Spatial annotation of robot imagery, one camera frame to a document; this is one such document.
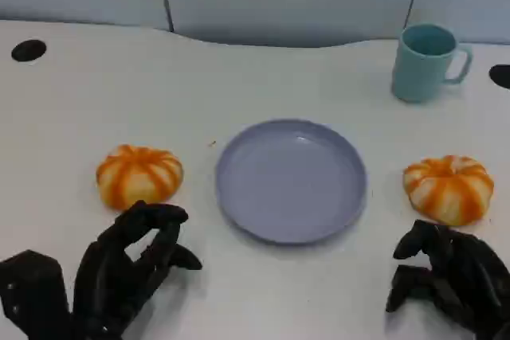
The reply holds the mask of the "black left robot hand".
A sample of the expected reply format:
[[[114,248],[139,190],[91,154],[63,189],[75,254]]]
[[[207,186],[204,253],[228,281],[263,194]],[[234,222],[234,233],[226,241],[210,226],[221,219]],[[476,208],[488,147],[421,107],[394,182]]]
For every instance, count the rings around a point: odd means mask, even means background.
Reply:
[[[74,285],[76,339],[120,339],[172,268],[202,269],[178,243],[188,218],[177,205],[137,201],[88,246]]]

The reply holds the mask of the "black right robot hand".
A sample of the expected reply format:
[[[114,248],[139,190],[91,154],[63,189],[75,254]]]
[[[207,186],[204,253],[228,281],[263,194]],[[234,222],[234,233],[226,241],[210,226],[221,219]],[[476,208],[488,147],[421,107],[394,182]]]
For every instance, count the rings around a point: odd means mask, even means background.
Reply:
[[[491,247],[472,234],[416,220],[393,258],[420,252],[430,267],[397,267],[386,312],[396,312],[409,299],[429,301],[476,339],[509,338],[509,270]]]

